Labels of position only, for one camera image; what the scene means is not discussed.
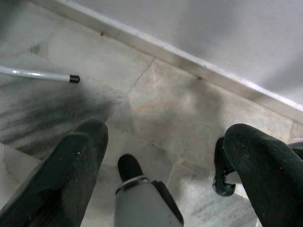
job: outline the black plastic cap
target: black plastic cap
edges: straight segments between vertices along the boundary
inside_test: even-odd
[[[119,158],[118,170],[122,182],[143,175],[142,169],[137,159],[130,154],[123,155]]]
[[[70,75],[70,83],[79,83],[80,82],[80,77],[77,75]]]

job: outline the floor tile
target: floor tile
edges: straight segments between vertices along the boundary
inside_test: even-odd
[[[0,209],[39,162],[22,152],[0,144]]]
[[[206,175],[176,165],[168,188],[183,215],[185,227],[255,227],[257,216],[249,201],[238,195],[217,195]]]
[[[56,31],[64,18],[29,1],[1,1],[5,24],[0,27],[0,39],[16,45],[22,51],[36,46]]]
[[[155,60],[108,123],[213,169],[216,140],[246,123],[287,141],[291,120]]]
[[[153,57],[66,20],[36,52],[48,61],[128,92]]]
[[[294,122],[290,132],[289,143],[296,143],[303,141],[303,124]]]
[[[101,165],[81,227],[114,227],[115,192],[121,183],[117,167]]]
[[[37,55],[0,59],[8,66],[64,71]],[[1,75],[0,142],[44,158],[68,132],[85,120],[106,121],[123,94],[99,81],[79,84]]]
[[[172,167],[178,160],[177,155],[109,124],[107,127],[109,143],[103,160],[104,165],[117,166],[118,160],[123,154],[132,154],[150,180],[164,183],[168,181]]]

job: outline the gray marble tile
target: gray marble tile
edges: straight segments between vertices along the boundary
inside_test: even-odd
[[[217,195],[206,175],[176,165],[168,188],[183,215],[185,227],[254,227],[256,224],[257,216],[248,200],[238,195]]]
[[[48,61],[128,92],[153,57],[66,20],[51,38],[36,48]]]
[[[26,51],[50,37],[64,18],[29,1],[0,3],[0,39]]]
[[[155,60],[108,123],[212,171],[217,139],[246,123],[287,141],[292,121]]]
[[[294,122],[290,132],[289,143],[296,143],[303,141],[303,124]]]
[[[64,71],[37,55],[0,59],[8,66]],[[85,120],[106,121],[123,95],[100,81],[79,84],[1,75],[0,142],[44,158],[60,139]]]

